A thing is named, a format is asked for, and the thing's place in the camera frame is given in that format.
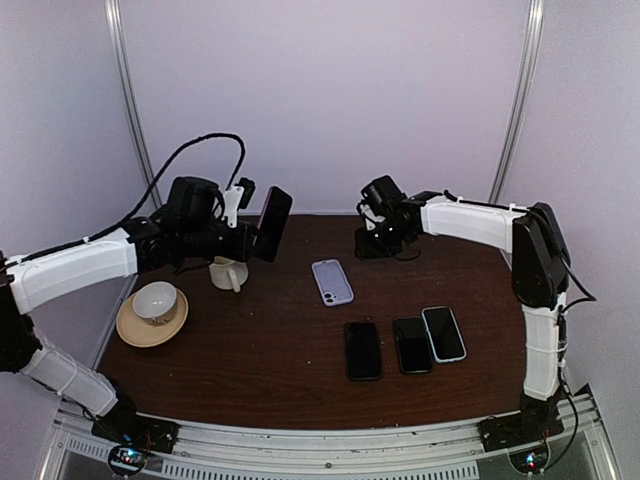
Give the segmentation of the white ceramic bowl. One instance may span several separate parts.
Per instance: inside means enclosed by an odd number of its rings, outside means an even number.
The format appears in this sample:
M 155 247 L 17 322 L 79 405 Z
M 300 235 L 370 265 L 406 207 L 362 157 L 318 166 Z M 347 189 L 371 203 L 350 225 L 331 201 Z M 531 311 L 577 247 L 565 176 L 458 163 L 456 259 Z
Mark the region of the white ceramic bowl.
M 138 290 L 133 297 L 132 308 L 146 323 L 163 325 L 173 319 L 177 302 L 177 289 L 168 282 L 159 281 Z

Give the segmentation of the beige saucer plate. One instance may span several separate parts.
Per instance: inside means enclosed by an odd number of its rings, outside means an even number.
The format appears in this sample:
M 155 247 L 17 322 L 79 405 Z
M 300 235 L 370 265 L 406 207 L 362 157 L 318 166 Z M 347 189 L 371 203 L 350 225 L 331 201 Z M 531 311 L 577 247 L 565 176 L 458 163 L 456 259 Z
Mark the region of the beige saucer plate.
M 116 318 L 116 332 L 126 344 L 137 348 L 159 346 L 176 336 L 186 323 L 189 303 L 180 289 L 177 291 L 177 307 L 172 319 L 162 325 L 147 323 L 135 314 L 132 294 L 120 307 Z

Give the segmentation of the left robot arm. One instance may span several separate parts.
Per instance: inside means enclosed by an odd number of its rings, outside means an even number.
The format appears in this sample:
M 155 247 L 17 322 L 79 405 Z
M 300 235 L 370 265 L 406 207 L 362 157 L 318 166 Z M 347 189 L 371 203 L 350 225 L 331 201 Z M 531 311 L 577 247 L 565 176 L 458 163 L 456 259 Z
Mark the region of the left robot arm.
M 144 424 L 133 402 L 102 374 L 37 337 L 31 312 L 68 293 L 115 278 L 171 265 L 182 272 L 191 259 L 222 256 L 246 261 L 263 242 L 260 229 L 238 219 L 255 184 L 241 178 L 225 191 L 208 180 L 178 177 L 168 202 L 149 218 L 135 217 L 94 239 L 43 254 L 1 260 L 1 369 L 22 373 L 104 418 L 123 444 L 137 442 Z

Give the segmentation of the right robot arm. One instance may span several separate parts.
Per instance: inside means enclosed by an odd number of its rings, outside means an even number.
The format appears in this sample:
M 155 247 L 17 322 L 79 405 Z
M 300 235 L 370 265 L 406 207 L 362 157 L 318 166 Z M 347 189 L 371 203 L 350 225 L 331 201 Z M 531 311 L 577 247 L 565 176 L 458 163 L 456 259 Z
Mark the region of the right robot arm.
M 511 286 L 522 306 L 526 332 L 521 412 L 512 430 L 519 440 L 535 440 L 551 424 L 566 347 L 561 316 L 571 260 L 552 207 L 543 202 L 531 207 L 494 205 L 449 191 L 408 196 L 384 175 L 362 189 L 356 209 L 365 223 L 355 232 L 359 259 L 396 256 L 421 235 L 458 238 L 510 255 Z

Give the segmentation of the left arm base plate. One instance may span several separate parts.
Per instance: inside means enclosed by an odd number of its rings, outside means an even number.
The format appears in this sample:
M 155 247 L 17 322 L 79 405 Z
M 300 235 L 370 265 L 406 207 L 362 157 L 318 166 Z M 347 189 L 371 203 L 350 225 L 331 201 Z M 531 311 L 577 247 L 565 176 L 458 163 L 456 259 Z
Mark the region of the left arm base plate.
M 91 427 L 93 436 L 145 452 L 170 454 L 178 436 L 176 422 L 138 414 L 98 417 Z

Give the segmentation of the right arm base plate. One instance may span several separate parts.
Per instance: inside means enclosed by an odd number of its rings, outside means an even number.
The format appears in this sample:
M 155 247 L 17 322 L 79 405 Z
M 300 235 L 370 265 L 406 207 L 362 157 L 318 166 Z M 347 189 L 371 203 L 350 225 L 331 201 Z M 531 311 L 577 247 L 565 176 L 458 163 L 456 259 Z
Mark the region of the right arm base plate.
M 493 452 L 540 442 L 547 436 L 563 433 L 564 425 L 556 418 L 543 423 L 529 421 L 519 412 L 487 417 L 478 423 L 478 429 L 484 451 Z

